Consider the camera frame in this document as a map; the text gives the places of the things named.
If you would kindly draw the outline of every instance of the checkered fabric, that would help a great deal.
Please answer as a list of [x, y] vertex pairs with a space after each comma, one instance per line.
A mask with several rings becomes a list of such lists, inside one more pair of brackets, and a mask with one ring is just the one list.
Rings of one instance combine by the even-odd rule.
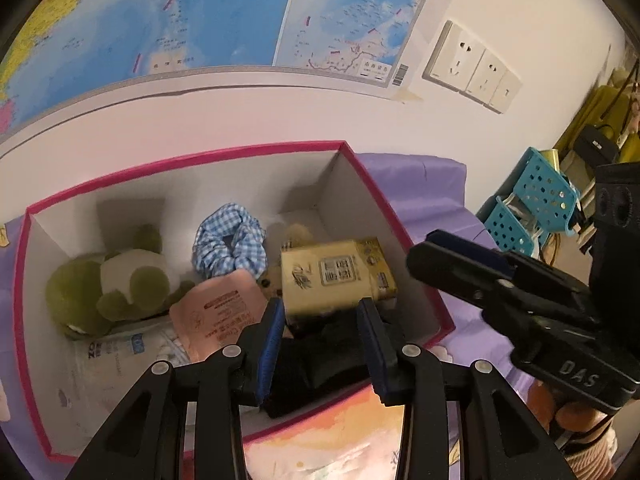
[[[224, 238], [232, 236], [230, 247]], [[257, 280], [267, 268], [262, 243], [266, 233], [241, 205], [223, 205], [198, 228], [193, 243], [192, 263], [205, 279], [223, 276], [236, 269], [248, 270]]]

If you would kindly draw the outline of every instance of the metal screw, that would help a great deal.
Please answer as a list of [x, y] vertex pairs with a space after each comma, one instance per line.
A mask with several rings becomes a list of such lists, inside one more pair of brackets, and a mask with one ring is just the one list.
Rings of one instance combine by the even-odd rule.
[[498, 284], [502, 285], [502, 286], [505, 286], [507, 288], [513, 288], [515, 286], [509, 280], [502, 280], [502, 279], [498, 280]]
[[420, 355], [420, 347], [416, 345], [404, 345], [402, 353], [407, 357], [418, 357]]
[[242, 349], [238, 345], [225, 346], [222, 349], [222, 355], [224, 357], [238, 357]]
[[494, 369], [493, 365], [489, 361], [485, 361], [484, 359], [476, 361], [475, 367], [476, 370], [483, 374], [488, 374], [491, 370]]
[[169, 371], [169, 365], [165, 361], [158, 361], [157, 363], [154, 363], [153, 366], [151, 367], [151, 373], [153, 375], [162, 375], [167, 373], [168, 371]]

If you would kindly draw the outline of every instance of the green plush toy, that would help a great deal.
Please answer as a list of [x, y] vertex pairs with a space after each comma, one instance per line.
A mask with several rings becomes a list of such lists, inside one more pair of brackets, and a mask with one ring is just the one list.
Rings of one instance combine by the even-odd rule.
[[82, 256], [58, 267], [46, 288], [52, 319], [70, 337], [100, 337], [118, 321], [169, 309], [194, 284], [181, 282], [161, 252], [160, 233], [145, 225], [130, 250]]

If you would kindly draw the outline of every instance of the map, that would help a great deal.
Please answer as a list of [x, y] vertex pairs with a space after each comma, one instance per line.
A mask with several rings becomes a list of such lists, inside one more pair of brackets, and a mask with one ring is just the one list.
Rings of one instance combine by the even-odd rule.
[[164, 72], [267, 66], [386, 86], [424, 2], [43, 0], [0, 62], [0, 142], [69, 99]]

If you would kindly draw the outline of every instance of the yellow tissue pack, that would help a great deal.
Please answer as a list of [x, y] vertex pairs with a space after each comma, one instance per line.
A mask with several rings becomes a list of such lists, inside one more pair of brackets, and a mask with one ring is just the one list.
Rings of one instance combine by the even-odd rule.
[[377, 238], [282, 251], [282, 299], [287, 317], [317, 316], [389, 300], [398, 292]]

